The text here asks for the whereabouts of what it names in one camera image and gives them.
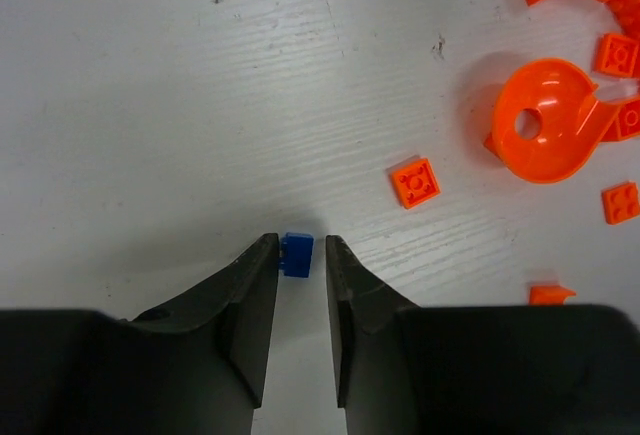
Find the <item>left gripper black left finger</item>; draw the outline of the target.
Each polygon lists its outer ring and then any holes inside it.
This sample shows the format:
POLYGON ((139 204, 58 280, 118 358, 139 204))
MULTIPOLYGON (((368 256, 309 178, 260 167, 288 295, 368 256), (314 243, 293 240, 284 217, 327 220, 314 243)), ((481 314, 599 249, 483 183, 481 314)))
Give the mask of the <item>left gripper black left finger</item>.
POLYGON ((131 320, 1 314, 5 434, 247 434, 262 403, 279 238, 131 320))

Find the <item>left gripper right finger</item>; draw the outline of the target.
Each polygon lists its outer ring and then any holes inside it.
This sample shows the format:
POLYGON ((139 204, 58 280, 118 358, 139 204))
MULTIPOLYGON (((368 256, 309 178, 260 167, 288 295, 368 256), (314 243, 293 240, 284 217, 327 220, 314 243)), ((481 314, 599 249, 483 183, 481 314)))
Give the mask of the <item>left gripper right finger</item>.
POLYGON ((425 308, 326 239, 351 434, 635 434, 639 332, 602 305, 425 308))

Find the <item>orange round lego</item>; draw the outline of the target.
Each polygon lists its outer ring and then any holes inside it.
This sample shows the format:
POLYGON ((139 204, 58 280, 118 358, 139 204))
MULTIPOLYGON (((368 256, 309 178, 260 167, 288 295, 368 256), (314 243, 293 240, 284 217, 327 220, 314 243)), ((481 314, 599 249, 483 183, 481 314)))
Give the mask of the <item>orange round lego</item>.
POLYGON ((485 147, 525 181, 550 184, 572 176, 600 143, 639 134, 639 98, 601 101, 597 88, 562 59, 522 66, 498 96, 485 147))

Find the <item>bottom orange lego brick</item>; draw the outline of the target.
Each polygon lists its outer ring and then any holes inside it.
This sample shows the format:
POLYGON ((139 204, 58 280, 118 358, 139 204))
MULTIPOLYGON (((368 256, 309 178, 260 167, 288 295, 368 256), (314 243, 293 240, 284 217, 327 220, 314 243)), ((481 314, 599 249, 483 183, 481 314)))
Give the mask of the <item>bottom orange lego brick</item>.
POLYGON ((576 293, 561 285, 534 285, 529 291, 531 306, 563 305, 567 299, 575 297, 576 293))

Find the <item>flat orange lego plate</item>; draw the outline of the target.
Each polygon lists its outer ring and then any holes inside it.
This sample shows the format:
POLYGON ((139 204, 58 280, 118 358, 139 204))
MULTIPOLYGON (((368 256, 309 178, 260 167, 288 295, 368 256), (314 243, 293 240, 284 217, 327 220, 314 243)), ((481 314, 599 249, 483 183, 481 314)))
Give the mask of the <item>flat orange lego plate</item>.
POLYGON ((427 158, 416 158, 392 170, 391 185, 400 205, 409 210, 441 193, 435 172, 427 158))

